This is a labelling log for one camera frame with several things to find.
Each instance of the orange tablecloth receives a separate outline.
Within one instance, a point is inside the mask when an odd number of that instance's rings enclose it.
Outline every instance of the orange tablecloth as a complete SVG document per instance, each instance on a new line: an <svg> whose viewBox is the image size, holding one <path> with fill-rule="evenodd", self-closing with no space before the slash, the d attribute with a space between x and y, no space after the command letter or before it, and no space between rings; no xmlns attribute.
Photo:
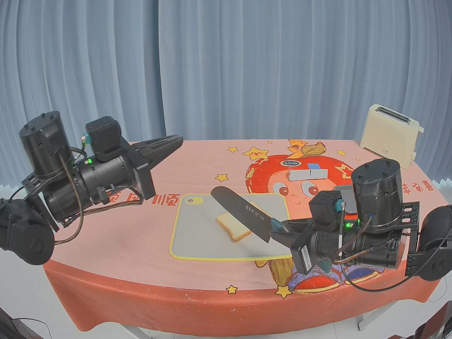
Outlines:
<svg viewBox="0 0 452 339"><path fill-rule="evenodd" d="M438 282L415 277L393 290L368 293L334 270L297 274L291 258L192 261L170 254L185 194L208 194L218 185L239 194L275 191L284 195L290 218L307 218L313 194L350 184L351 171L375 158L355 141L186 141L153 169L155 198L87 217L76 240L55 247L45 272L81 331L112 321L197 336L264 335L347 319L396 300L425 302ZM288 180L289 168L308 163L328 169L328 178L304 185ZM415 163L402 170L402 180L404 201L421 202L421 219L447 204ZM112 198L126 199L133 195ZM363 287L379 288L403 279L404 268L405 260L397 270L352 268L350 275Z"/></svg>

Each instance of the table leg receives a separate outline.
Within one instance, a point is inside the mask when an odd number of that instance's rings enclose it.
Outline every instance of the table leg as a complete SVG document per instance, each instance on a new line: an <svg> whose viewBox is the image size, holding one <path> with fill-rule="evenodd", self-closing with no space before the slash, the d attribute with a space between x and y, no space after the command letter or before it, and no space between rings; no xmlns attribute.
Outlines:
<svg viewBox="0 0 452 339"><path fill-rule="evenodd" d="M131 325L122 325L122 326L130 334L130 336L132 336L133 339L152 339L144 331L142 331L139 327L131 326Z"/></svg>
<svg viewBox="0 0 452 339"><path fill-rule="evenodd" d="M387 312L396 302L392 302L384 307L378 308L366 316L363 320L358 323L359 330L362 331L365 329L370 323L377 320L380 316L382 316L385 312Z"/></svg>

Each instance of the knife blade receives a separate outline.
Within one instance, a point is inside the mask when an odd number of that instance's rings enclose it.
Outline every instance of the knife blade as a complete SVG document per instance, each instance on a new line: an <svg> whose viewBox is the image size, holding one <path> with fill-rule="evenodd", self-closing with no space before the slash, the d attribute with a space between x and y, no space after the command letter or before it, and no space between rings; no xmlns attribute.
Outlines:
<svg viewBox="0 0 452 339"><path fill-rule="evenodd" d="M262 212L228 187L218 186L212 189L212 197L232 216L245 225L265 242L270 242L272 218Z"/></svg>

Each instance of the cartoon eye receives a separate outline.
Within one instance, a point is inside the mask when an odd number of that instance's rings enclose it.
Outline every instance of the cartoon eye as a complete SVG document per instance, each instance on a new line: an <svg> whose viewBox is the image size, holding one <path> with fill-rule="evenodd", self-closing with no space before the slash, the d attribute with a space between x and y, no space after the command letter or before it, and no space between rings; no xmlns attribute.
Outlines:
<svg viewBox="0 0 452 339"><path fill-rule="evenodd" d="M289 193L289 189L287 186L282 182L277 182L273 185L273 192L276 194L281 194L283 196L287 196Z"/></svg>
<svg viewBox="0 0 452 339"><path fill-rule="evenodd" d="M314 197L319 193L319 189L311 181L304 181L302 183L302 191L308 197Z"/></svg>

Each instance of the toaster slot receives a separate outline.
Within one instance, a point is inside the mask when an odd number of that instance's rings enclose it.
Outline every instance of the toaster slot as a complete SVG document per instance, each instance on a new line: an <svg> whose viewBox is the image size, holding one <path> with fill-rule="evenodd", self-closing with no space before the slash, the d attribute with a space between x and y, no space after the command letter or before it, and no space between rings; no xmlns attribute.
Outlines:
<svg viewBox="0 0 452 339"><path fill-rule="evenodd" d="M410 124L410 119L400 113L394 112L392 110L389 110L385 107L378 107L376 110L376 112L379 112L381 114L384 114L386 116L390 116L394 119L397 119L398 121L404 122L406 124Z"/></svg>

